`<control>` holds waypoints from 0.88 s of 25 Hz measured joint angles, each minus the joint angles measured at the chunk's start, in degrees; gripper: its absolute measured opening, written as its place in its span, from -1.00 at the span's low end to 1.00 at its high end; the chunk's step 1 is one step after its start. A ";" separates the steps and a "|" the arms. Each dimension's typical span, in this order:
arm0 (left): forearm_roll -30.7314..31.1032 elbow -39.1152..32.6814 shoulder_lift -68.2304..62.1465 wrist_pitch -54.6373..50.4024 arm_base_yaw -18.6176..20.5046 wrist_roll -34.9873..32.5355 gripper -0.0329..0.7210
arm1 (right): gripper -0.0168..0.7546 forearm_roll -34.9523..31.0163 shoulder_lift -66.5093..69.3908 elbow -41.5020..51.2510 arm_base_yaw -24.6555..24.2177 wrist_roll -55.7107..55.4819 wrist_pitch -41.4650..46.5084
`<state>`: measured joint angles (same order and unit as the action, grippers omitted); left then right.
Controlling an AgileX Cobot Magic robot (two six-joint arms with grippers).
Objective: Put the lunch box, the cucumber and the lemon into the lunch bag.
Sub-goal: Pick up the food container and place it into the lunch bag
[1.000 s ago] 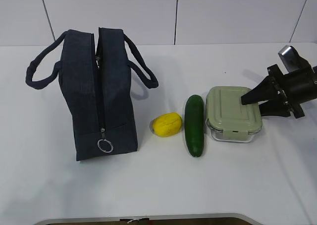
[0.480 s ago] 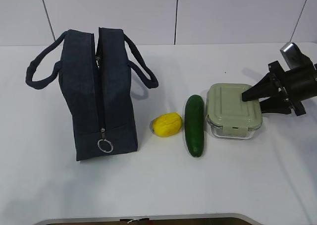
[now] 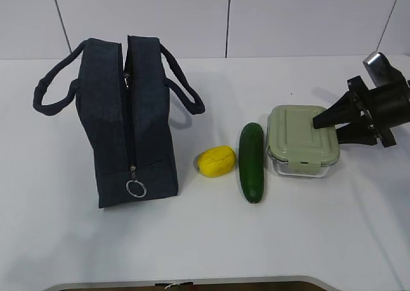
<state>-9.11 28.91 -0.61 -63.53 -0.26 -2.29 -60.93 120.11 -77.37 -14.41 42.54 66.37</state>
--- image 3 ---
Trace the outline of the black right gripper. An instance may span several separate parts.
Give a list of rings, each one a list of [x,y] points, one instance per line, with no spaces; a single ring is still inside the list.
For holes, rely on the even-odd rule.
[[[405,80],[369,89],[361,77],[331,107],[313,118],[315,129],[345,124],[336,130],[339,144],[383,147],[397,144],[391,129],[409,122],[409,85]]]

